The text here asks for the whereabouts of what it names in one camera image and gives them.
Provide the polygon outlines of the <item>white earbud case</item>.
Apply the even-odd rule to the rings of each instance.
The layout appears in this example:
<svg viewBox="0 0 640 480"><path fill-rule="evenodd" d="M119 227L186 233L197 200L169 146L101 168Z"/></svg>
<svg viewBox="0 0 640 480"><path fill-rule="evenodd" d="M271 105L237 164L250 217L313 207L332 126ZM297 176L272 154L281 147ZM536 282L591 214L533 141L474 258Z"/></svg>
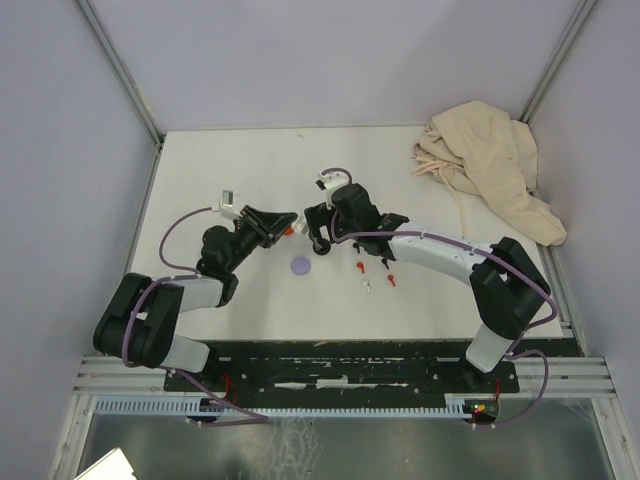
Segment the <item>white earbud case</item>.
<svg viewBox="0 0 640 480"><path fill-rule="evenodd" d="M293 231L298 235L306 235L308 233L308 223L304 215L298 217L294 222Z"/></svg>

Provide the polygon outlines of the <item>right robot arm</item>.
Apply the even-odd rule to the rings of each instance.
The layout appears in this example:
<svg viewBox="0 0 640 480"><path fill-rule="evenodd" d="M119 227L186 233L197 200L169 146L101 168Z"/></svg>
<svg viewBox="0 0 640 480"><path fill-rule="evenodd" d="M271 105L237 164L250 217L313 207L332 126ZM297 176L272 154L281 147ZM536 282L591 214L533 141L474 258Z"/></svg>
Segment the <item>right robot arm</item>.
<svg viewBox="0 0 640 480"><path fill-rule="evenodd" d="M429 232L406 216L380 212L363 186L334 172L316 185L325 200L304 211L316 254L352 241L384 263L426 267L471 288L481 325L459 379L472 391L491 384L495 367L535 325L542 306L553 303L550 286L522 245L509 237L482 244Z"/></svg>

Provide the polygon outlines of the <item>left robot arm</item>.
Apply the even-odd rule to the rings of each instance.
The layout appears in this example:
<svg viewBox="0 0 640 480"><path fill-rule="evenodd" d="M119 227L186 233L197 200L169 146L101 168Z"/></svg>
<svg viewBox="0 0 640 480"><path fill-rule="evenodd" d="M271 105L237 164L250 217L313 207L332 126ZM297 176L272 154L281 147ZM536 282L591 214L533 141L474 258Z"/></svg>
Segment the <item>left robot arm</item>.
<svg viewBox="0 0 640 480"><path fill-rule="evenodd" d="M264 212L250 206L217 210L233 223L208 228L194 267L174 266L179 275L152 278L126 274L93 334L98 352L117 357L127 367L186 371L198 389L209 390L221 378L210 347L176 333L182 313L227 305L237 288L235 270L260 247L275 245L292 227L294 212Z"/></svg>

